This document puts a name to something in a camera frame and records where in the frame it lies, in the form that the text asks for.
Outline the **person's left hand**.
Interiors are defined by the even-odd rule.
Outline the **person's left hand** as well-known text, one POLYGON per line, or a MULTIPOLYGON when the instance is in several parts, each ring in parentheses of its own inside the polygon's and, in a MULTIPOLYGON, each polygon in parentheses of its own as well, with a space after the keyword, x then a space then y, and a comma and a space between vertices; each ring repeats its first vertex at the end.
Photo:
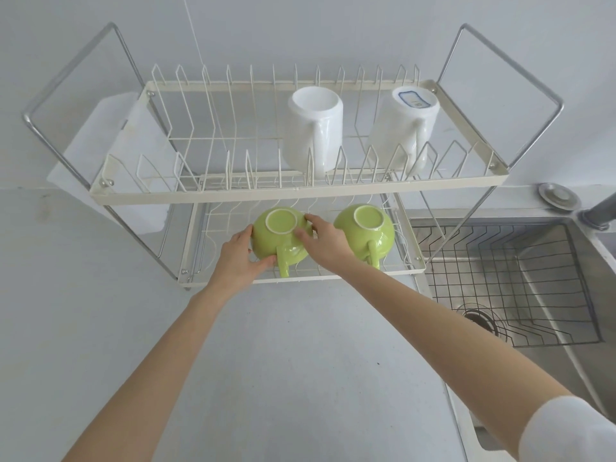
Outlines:
POLYGON ((249 287, 251 276, 250 244, 253 225, 232 236, 222 245, 218 262, 204 290, 211 297, 228 301, 249 287))

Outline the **person's right hand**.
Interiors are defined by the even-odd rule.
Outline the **person's right hand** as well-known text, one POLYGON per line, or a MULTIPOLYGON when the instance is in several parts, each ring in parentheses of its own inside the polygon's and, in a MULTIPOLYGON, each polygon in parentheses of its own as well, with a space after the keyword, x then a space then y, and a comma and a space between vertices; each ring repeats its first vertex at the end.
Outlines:
POLYGON ((348 265, 358 261, 342 230, 313 214, 305 214, 304 218, 313 232, 313 248, 305 250, 316 263, 336 275, 342 275, 348 265))

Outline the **green ceramic cup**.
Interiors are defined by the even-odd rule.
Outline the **green ceramic cup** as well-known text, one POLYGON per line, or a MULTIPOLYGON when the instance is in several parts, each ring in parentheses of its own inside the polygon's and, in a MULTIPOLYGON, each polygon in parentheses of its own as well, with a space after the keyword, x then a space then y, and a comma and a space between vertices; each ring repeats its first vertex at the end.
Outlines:
POLYGON ((289 277, 289 268, 307 256, 304 244, 296 237, 295 229, 312 235, 312 225, 305 214, 290 207, 277 206, 264 211, 252 225, 251 246, 258 259, 277 256, 281 278, 289 277))
POLYGON ((336 216, 334 226, 343 231, 355 256, 378 270, 396 241, 390 217, 372 204, 348 206, 336 216))

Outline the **person's left forearm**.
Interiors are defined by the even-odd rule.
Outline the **person's left forearm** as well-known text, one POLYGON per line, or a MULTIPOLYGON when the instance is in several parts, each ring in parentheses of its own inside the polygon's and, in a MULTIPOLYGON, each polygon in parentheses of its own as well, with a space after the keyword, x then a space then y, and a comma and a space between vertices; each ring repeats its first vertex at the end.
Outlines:
POLYGON ((62 462, 151 462, 217 316, 243 289, 211 282, 194 295, 62 462))

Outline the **person's right forearm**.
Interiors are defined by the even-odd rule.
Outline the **person's right forearm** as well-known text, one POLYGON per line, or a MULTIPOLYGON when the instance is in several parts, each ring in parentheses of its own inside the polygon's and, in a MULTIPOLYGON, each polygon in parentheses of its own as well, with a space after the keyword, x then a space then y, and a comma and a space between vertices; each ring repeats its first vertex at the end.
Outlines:
POLYGON ((521 432, 544 403, 572 395, 482 327, 356 258, 338 263, 335 272, 404 336, 494 434, 521 432))

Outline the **plain white mug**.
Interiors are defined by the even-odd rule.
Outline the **plain white mug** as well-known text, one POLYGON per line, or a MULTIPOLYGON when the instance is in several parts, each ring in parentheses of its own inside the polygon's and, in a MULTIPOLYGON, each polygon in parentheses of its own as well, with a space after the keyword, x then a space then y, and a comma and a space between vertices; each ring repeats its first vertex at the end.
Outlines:
POLYGON ((298 89, 288 99, 283 120, 281 155, 293 170, 316 180, 334 170, 343 144, 344 106, 325 87, 298 89))

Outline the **white mug with blue label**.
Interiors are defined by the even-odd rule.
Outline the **white mug with blue label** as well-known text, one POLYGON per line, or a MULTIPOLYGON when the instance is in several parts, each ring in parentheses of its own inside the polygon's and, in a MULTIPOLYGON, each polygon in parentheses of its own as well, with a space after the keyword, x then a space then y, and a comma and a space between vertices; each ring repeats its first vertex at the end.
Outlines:
POLYGON ((368 137, 379 166, 403 171, 413 177, 426 165, 427 142, 441 105, 430 90, 401 86, 391 90, 382 102, 368 137))

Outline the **white plastic cutting board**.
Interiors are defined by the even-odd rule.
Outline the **white plastic cutting board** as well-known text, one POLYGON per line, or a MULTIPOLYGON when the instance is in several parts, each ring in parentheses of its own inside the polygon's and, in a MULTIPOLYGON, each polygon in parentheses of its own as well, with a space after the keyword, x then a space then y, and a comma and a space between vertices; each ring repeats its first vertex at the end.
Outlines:
MULTIPOLYGON (((184 162, 158 121, 136 92, 104 98, 94 108, 64 152, 64 157, 90 183, 109 194, 167 193, 179 181, 184 162)), ((99 206, 81 183, 57 163, 47 181, 118 223, 99 206)), ((163 231, 170 204, 114 206, 137 235, 163 231)))

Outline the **metal sink drain strainer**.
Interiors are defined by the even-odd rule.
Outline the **metal sink drain strainer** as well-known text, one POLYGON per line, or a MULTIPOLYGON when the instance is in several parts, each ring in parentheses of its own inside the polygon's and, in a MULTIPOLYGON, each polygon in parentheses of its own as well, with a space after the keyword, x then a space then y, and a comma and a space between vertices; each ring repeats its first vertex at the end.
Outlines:
POLYGON ((504 338, 504 335, 501 332, 501 329, 498 326, 497 320, 495 319, 494 315, 487 312, 487 310, 479 307, 466 308, 465 305, 462 305, 456 311, 463 317, 467 318, 468 320, 472 321, 484 330, 488 331, 490 334, 493 334, 494 336, 501 339, 504 338))

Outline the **round metal sink cap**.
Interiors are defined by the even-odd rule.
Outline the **round metal sink cap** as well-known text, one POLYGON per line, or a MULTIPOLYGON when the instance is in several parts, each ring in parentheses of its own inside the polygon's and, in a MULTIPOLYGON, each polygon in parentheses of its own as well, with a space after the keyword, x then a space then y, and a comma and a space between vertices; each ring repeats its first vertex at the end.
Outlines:
POLYGON ((537 192, 544 202, 559 211, 575 212, 581 208, 579 196, 565 186, 542 183, 537 186, 537 192))

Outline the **stainless steel sink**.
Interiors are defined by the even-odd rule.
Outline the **stainless steel sink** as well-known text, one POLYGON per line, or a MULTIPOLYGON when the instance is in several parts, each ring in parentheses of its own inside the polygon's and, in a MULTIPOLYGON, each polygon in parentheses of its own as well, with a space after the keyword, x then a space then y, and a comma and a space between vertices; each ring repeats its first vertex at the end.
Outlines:
MULTIPOLYGON (((511 347, 562 384, 571 396, 588 402, 616 424, 616 222, 608 231, 600 232, 582 224, 577 216, 557 215, 547 209, 480 209, 473 216, 461 209, 438 209, 432 218, 428 217, 427 210, 417 210, 407 216, 405 222, 410 223, 413 229, 413 240, 417 242, 416 256, 426 264, 415 227, 437 227, 442 231, 445 225, 459 229, 466 225, 565 224, 570 228, 603 342, 556 347, 511 347)), ((416 284, 420 295, 438 303, 428 285, 426 268, 416 284)), ((515 462, 523 430, 494 434, 445 384, 467 462, 515 462)))

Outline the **grey metal faucet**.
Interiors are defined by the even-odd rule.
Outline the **grey metal faucet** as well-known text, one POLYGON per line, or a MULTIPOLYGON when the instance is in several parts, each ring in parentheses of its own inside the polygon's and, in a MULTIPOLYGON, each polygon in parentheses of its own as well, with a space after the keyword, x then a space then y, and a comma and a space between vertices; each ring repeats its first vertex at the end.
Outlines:
POLYGON ((608 231, 611 222, 616 220, 616 192, 592 208, 580 211, 577 217, 582 224, 593 230, 608 231))

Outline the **white sleeve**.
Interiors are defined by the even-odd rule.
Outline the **white sleeve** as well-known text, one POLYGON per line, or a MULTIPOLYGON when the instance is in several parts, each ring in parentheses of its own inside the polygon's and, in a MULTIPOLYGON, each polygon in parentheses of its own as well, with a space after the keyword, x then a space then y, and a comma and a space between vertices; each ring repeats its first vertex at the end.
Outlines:
POLYGON ((574 396, 556 397, 531 417, 519 462, 616 462, 616 424, 574 396))

